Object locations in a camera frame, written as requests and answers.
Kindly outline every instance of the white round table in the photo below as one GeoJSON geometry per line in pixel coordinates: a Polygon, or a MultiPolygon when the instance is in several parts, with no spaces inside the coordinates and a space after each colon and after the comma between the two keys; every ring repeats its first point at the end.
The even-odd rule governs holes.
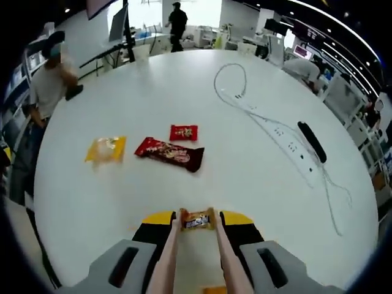
{"type": "MultiPolygon", "coordinates": [[[[241,69],[225,69],[217,85],[239,94],[241,69]]],[[[159,55],[85,84],[79,96],[58,104],[43,138],[35,184],[39,235],[64,285],[86,277],[90,264],[112,245],[132,239],[144,217],[180,207],[213,206],[247,215],[265,240],[276,240],[300,258],[311,278],[340,288],[361,271],[377,242],[374,190],[347,131],[295,79],[236,51],[159,55]],[[253,120],[216,96],[214,76],[229,62],[246,69],[246,99],[264,115],[292,127],[298,121],[312,127],[328,156],[331,179],[353,198],[352,209],[339,209],[346,192],[329,187],[343,236],[333,228],[322,179],[311,189],[253,120]],[[168,141],[171,124],[199,126],[198,142],[180,143],[205,147],[195,174],[134,156],[145,137],[168,141]],[[84,162],[95,138],[120,135],[127,136],[121,165],[94,171],[84,162]]],[[[214,235],[181,234],[177,282],[186,279],[181,272],[203,285],[222,282],[216,240],[207,232],[214,235]]]]}

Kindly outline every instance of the white power cord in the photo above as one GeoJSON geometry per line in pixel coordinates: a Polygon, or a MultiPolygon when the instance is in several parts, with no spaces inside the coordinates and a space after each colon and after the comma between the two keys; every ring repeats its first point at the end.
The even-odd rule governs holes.
{"type": "MultiPolygon", "coordinates": [[[[219,91],[217,90],[217,87],[216,87],[216,80],[217,80],[219,74],[222,72],[222,70],[224,70],[225,68],[230,67],[230,66],[238,66],[239,68],[241,68],[241,69],[243,70],[243,73],[244,73],[244,88],[243,88],[243,90],[241,91],[240,94],[238,94],[238,95],[235,96],[235,98],[237,98],[237,99],[242,99],[242,98],[245,96],[246,87],[247,87],[247,77],[246,77],[245,68],[244,68],[241,64],[238,64],[238,63],[228,63],[228,64],[223,65],[223,66],[217,71],[217,73],[216,73],[216,75],[215,75],[215,78],[214,78],[214,90],[215,90],[215,93],[216,93],[216,95],[218,96],[218,98],[220,98],[220,100],[223,101],[225,104],[227,104],[227,105],[229,105],[229,106],[231,106],[231,107],[234,107],[234,108],[237,108],[237,109],[243,111],[243,112],[244,112],[248,117],[250,117],[259,127],[261,127],[262,130],[263,130],[263,131],[264,131],[264,132],[265,132],[265,133],[266,133],[266,134],[267,134],[267,135],[268,135],[268,136],[269,136],[269,137],[270,137],[279,147],[280,147],[280,145],[277,143],[277,141],[276,141],[276,140],[270,135],[270,133],[269,133],[269,132],[268,132],[268,131],[267,131],[267,130],[266,130],[257,120],[256,120],[256,118],[261,118],[261,119],[264,119],[265,121],[269,121],[269,122],[271,122],[271,123],[279,124],[279,125],[285,127],[286,129],[290,130],[290,131],[293,133],[293,135],[296,137],[296,139],[298,140],[298,142],[299,142],[300,144],[302,144],[306,149],[308,149],[307,146],[306,146],[303,142],[301,142],[302,139],[300,139],[300,138],[297,137],[298,134],[296,133],[296,130],[293,129],[292,127],[290,127],[290,126],[288,126],[288,125],[286,125],[286,124],[284,124],[284,123],[282,123],[282,122],[280,122],[280,121],[276,121],[275,119],[270,119],[270,118],[266,118],[266,117],[261,116],[261,115],[257,115],[257,114],[255,114],[255,113],[253,113],[253,112],[251,112],[251,111],[249,111],[249,110],[247,110],[247,109],[244,109],[243,107],[240,107],[239,105],[235,105],[235,104],[232,104],[232,103],[226,101],[226,100],[221,96],[221,94],[219,93],[219,91]]],[[[344,188],[344,187],[341,187],[341,186],[335,184],[334,182],[332,182],[332,180],[331,180],[331,178],[330,178],[328,172],[325,170],[325,166],[324,166],[321,162],[319,162],[318,164],[319,164],[319,166],[321,166],[321,169],[322,169],[322,172],[323,172],[323,182],[324,182],[324,186],[325,186],[325,192],[326,192],[326,197],[327,197],[327,200],[328,200],[328,207],[329,207],[330,214],[331,214],[332,224],[333,224],[333,227],[334,227],[336,233],[337,233],[339,236],[342,236],[343,233],[342,233],[342,231],[338,228],[337,223],[336,223],[336,220],[335,220],[335,217],[334,217],[334,214],[333,214],[333,209],[332,209],[332,206],[331,206],[330,194],[329,194],[329,192],[328,192],[328,185],[327,185],[327,182],[329,182],[329,183],[330,183],[332,186],[334,186],[334,187],[337,187],[337,188],[339,188],[339,189],[342,189],[342,190],[345,190],[345,191],[346,191],[346,193],[347,193],[347,195],[348,195],[347,203],[348,203],[350,209],[352,208],[352,196],[351,196],[351,193],[350,193],[350,191],[349,191],[348,189],[346,189],[346,188],[344,188]]]]}

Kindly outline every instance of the small red snack package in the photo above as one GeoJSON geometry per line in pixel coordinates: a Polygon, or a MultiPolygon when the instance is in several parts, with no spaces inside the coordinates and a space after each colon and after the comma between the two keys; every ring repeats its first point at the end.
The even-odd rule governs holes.
{"type": "Polygon", "coordinates": [[[171,125],[170,128],[170,141],[176,140],[190,140],[197,141],[197,126],[175,126],[171,125]]]}

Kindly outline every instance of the candy bar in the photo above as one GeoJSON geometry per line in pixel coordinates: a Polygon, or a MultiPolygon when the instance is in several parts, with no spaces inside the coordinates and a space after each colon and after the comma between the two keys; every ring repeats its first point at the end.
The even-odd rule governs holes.
{"type": "Polygon", "coordinates": [[[214,209],[208,208],[206,211],[190,213],[185,208],[180,209],[181,213],[181,230],[190,230],[193,228],[214,229],[214,209]]]}
{"type": "Polygon", "coordinates": [[[196,172],[203,159],[204,148],[191,149],[147,137],[136,149],[135,155],[149,157],[196,172]]]}
{"type": "Polygon", "coordinates": [[[170,128],[170,141],[190,140],[197,141],[197,126],[175,126],[170,128]]]}

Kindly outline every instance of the orange candy wrapper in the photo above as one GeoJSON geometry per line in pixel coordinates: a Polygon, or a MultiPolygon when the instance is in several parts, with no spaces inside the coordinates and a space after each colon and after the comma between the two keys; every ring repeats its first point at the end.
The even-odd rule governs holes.
{"type": "Polygon", "coordinates": [[[196,213],[190,213],[185,208],[181,208],[179,211],[181,214],[181,230],[192,230],[194,228],[214,230],[214,208],[210,207],[206,211],[196,213]]]}

